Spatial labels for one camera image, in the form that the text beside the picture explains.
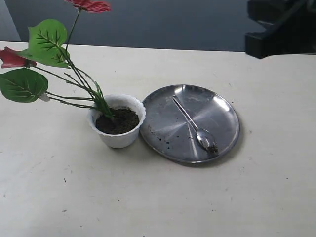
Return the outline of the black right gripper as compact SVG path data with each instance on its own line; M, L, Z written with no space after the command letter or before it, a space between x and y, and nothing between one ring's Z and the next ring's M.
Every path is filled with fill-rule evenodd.
M245 53L257 59L316 53L314 0L249 0L248 17L265 28L244 37Z

